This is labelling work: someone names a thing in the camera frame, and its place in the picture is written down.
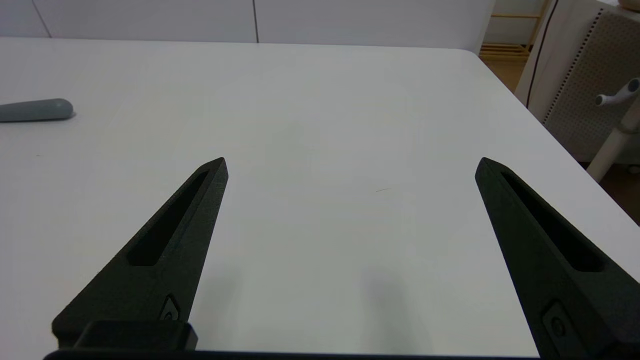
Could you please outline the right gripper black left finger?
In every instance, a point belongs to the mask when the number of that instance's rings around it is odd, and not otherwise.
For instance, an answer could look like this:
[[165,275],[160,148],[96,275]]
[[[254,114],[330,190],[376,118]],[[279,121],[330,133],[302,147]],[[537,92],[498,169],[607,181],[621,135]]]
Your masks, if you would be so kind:
[[53,319],[60,349],[189,349],[188,323],[229,174],[198,167]]

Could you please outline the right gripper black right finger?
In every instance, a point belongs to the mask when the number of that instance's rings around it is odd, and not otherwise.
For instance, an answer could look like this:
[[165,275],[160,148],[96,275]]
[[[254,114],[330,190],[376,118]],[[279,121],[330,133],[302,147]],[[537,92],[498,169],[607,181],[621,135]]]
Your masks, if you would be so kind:
[[507,166],[475,182],[540,357],[637,360],[638,281]]

